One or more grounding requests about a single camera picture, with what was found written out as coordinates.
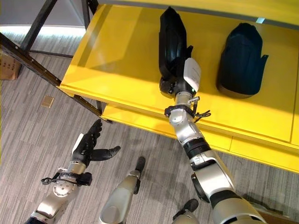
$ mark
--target gray carpet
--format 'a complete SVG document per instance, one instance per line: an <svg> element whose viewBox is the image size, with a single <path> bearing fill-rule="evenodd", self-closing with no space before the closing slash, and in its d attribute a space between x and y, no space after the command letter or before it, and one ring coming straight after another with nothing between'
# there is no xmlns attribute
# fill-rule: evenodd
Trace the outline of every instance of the gray carpet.
<svg viewBox="0 0 299 224"><path fill-rule="evenodd" d="M6 34L16 43L23 36ZM33 49L73 54L80 38L40 36ZM70 59L32 54L49 71L62 78ZM53 106L41 107L44 95L54 97ZM15 81L2 81L0 222L24 222L52 189L40 180L67 166L79 133L97 119L70 97L23 68ZM196 198L192 170L176 140L123 124L104 123L98 148L121 146L114 158L91 162L90 187L81 187L68 206L61 224L96 224L109 193L135 167L137 158L147 159L139 194L134 196L128 224L170 224L172 216L190 198ZM299 221L299 175L278 168L219 153L232 171L237 192ZM200 202L195 212L201 224L211 224L210 205Z"/></svg>

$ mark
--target black pouch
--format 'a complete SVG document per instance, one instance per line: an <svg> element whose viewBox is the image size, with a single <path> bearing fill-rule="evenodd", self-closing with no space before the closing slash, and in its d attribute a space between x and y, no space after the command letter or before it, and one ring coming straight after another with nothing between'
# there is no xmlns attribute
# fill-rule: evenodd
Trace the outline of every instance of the black pouch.
<svg viewBox="0 0 299 224"><path fill-rule="evenodd" d="M263 40L256 28L240 23L228 36L221 55L217 89L234 98L248 98L261 88L268 55L262 53Z"/></svg>

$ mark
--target white wall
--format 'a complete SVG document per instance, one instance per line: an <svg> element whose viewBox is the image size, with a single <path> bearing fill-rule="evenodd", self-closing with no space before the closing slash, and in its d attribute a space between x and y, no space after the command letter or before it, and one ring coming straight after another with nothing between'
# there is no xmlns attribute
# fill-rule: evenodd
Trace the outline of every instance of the white wall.
<svg viewBox="0 0 299 224"><path fill-rule="evenodd" d="M44 0L0 0L0 24L32 24ZM81 0L58 0L45 25L84 26Z"/></svg>

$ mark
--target lower shelf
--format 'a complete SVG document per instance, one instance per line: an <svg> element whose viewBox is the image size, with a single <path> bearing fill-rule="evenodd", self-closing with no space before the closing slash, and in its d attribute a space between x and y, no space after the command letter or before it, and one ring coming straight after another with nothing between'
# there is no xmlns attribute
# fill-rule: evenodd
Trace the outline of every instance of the lower shelf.
<svg viewBox="0 0 299 224"><path fill-rule="evenodd" d="M152 117L113 105L105 107L102 117L176 138L167 119ZM299 173L299 151L284 150L210 130L201 129L201 131L212 149Z"/></svg>

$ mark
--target yellow table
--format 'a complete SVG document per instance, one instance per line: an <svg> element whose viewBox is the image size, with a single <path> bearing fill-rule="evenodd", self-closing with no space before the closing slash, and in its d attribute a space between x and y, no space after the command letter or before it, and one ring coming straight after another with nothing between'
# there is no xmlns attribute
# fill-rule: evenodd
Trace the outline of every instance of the yellow table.
<svg viewBox="0 0 299 224"><path fill-rule="evenodd" d="M63 78L68 94L108 103L103 117L175 137L164 116L174 99L159 91L161 9L103 5L94 15ZM268 54L262 88L249 99L221 95L215 80L236 19L179 12L202 69L199 127L214 149L299 172L299 32L255 24Z"/></svg>

